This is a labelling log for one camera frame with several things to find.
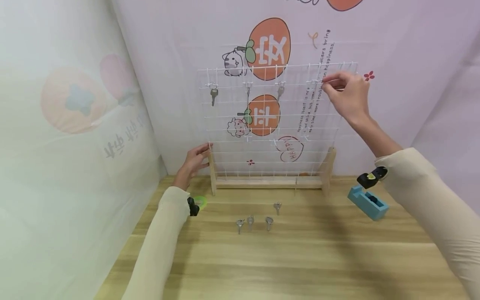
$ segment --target red flower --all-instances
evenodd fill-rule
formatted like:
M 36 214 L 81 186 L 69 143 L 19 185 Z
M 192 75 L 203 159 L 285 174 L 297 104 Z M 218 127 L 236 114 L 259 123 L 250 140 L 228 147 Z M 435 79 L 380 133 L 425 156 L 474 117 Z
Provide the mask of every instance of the red flower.
M 370 71 L 370 73 L 364 74 L 363 77 L 365 77 L 365 81 L 369 81 L 370 79 L 375 78 L 375 75 L 373 74 L 373 71 Z

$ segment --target white backdrop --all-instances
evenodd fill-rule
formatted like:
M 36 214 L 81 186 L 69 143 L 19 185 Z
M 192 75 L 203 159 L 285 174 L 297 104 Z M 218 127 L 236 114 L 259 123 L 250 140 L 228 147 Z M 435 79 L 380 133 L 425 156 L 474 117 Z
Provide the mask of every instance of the white backdrop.
M 461 5 L 436 0 L 115 3 L 170 174 L 183 162 L 180 153 L 207 140 L 197 69 L 223 68 L 222 56 L 244 46 L 268 18 L 288 26 L 289 64 L 318 63 L 322 49 L 329 52 L 332 45 L 332 62 L 358 62 L 358 72 L 372 83 L 372 115 L 403 146 L 411 145 L 480 28 L 475 0 Z M 373 155 L 345 123 L 335 145 L 336 174 L 373 168 Z
M 0 299 L 92 299 L 158 184 L 107 3 L 0 1 Z
M 413 142 L 480 214 L 480 35 Z

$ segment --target hanging key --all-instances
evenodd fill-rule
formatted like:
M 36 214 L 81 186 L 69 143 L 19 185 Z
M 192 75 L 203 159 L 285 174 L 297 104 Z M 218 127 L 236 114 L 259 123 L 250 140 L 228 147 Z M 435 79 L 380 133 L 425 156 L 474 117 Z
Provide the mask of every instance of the hanging key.
M 268 217 L 265 218 L 265 222 L 267 222 L 267 231 L 270 231 L 270 228 L 273 224 L 273 219 L 268 216 Z
M 215 105 L 215 98 L 218 96 L 218 89 L 213 88 L 210 90 L 210 95 L 212 96 L 212 106 Z
M 252 226 L 253 226 L 253 222 L 255 220 L 253 219 L 253 216 L 250 216 L 247 218 L 247 223 L 248 223 L 248 231 L 251 231 L 252 230 Z
M 279 216 L 280 215 L 280 208 L 282 207 L 282 204 L 280 202 L 277 202 L 277 203 L 273 204 L 273 207 L 276 209 L 276 215 Z
M 280 97 L 283 95 L 283 92 L 285 92 L 285 87 L 283 85 L 280 85 L 278 87 L 278 99 L 277 99 L 277 101 L 280 101 Z
M 242 227 L 244 221 L 245 221 L 245 220 L 238 220 L 238 221 L 237 221 L 237 226 L 238 226 L 238 228 L 239 228 L 239 234 L 240 234 L 240 232 L 241 232 L 241 227 Z

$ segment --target wooden stand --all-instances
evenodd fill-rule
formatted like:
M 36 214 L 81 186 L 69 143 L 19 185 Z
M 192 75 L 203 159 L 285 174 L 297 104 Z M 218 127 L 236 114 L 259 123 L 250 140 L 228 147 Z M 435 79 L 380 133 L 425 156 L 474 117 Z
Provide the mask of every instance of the wooden stand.
M 228 180 L 218 180 L 213 154 L 208 157 L 212 194 L 217 189 L 322 189 L 327 196 L 330 189 L 333 162 L 336 149 L 328 148 L 328 153 L 318 169 L 316 176 L 232 176 Z

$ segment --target grid panel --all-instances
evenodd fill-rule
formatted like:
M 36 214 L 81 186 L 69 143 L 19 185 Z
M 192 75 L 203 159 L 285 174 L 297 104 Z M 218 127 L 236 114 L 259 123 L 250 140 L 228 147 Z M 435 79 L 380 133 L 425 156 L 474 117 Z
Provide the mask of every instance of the grid panel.
M 257 78 L 272 68 L 273 80 Z M 356 72 L 357 63 L 243 67 L 234 72 L 240 76 L 226 76 L 226 70 L 198 71 L 217 180 L 320 175 L 341 121 L 321 79 L 339 70 Z M 218 90 L 213 106 L 212 89 Z

